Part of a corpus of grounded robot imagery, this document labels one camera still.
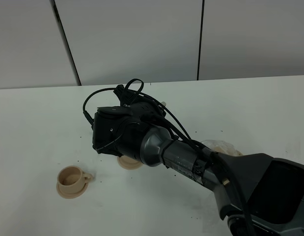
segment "cup handle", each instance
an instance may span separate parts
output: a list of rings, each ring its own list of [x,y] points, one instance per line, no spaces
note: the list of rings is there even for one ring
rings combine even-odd
[[[93,180],[93,175],[89,173],[83,173],[83,178],[85,179],[85,183],[89,183]]]

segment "white table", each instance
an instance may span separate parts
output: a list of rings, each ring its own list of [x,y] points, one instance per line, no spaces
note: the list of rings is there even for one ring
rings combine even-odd
[[[82,104],[106,87],[0,90],[0,236],[230,235],[209,190],[164,166],[124,170],[92,149]],[[304,164],[304,76],[152,83],[143,92],[165,101],[196,140]],[[87,110],[118,104],[107,91]],[[72,200],[55,188],[68,165],[96,176]]]

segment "beige cup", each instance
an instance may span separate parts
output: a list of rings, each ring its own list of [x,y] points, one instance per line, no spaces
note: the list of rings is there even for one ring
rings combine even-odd
[[[84,173],[77,166],[68,166],[58,174],[57,190],[64,198],[75,198],[86,190],[92,180],[91,174]]]
[[[135,170],[143,165],[142,162],[136,161],[128,156],[117,157],[118,164],[126,170]]]

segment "black cable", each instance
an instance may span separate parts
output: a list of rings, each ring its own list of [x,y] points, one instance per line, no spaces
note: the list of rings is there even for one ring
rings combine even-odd
[[[89,101],[89,99],[94,96],[95,94],[99,93],[99,92],[103,92],[103,91],[109,91],[109,90],[114,90],[114,88],[103,88],[100,90],[95,91],[94,93],[92,93],[90,96],[87,97],[87,99],[85,100],[85,102],[83,103],[83,114],[85,116],[85,118],[88,120],[88,122],[92,125],[94,120],[93,118],[90,116],[90,114],[85,110],[86,104]]]
[[[153,100],[154,102],[156,102],[159,106],[161,106],[165,111],[167,111],[167,113],[175,120],[175,122],[179,125],[179,127],[182,129],[182,131],[186,134],[186,136],[188,137],[188,139],[191,139],[190,135],[187,133],[187,131],[185,130],[185,128],[182,126],[182,124],[179,122],[179,120],[173,115],[173,113],[170,112],[170,110],[165,107],[162,103],[160,103],[158,100],[156,100],[154,97],[147,95],[143,92],[140,92],[140,95],[143,95],[151,100]]]
[[[202,152],[202,150],[198,146],[196,146],[192,140],[188,139],[179,129],[177,129],[170,121],[166,120],[164,117],[156,114],[144,114],[141,117],[141,120],[151,122],[153,121],[153,118],[157,121],[164,123],[164,126],[166,128],[170,128],[171,130],[173,130],[186,144],[188,144],[193,150],[195,150],[199,156],[204,158],[204,153]]]
[[[97,153],[99,154],[102,153],[103,151],[105,151],[106,149],[110,148],[111,146],[113,146],[115,143],[117,143],[117,141],[122,137],[122,134],[116,138],[115,140],[113,140],[112,142],[110,142],[109,144],[106,144],[104,146],[102,146],[101,148],[96,149]]]
[[[134,94],[129,98],[128,101],[125,101],[125,100],[126,100],[125,94],[126,94],[127,91],[129,90],[130,85],[131,85],[133,82],[135,82],[135,81],[140,81],[140,82],[141,82],[141,86],[140,86],[140,88],[139,88],[137,91],[134,91]],[[139,80],[139,79],[132,79],[132,80],[130,80],[130,81],[126,84],[126,86],[125,86],[125,88],[124,88],[124,90],[123,90],[123,93],[122,93],[122,95],[121,95],[120,101],[122,101],[122,102],[125,101],[126,105],[131,105],[131,104],[133,103],[133,101],[136,99],[136,97],[139,95],[139,93],[142,91],[143,87],[144,87],[144,82],[143,82],[142,80]]]

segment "white wall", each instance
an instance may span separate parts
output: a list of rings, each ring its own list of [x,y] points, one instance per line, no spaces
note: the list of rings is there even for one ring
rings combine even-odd
[[[0,0],[0,89],[74,85],[49,0]]]
[[[202,0],[56,0],[82,85],[196,80]]]
[[[202,80],[304,75],[304,0],[205,0]]]

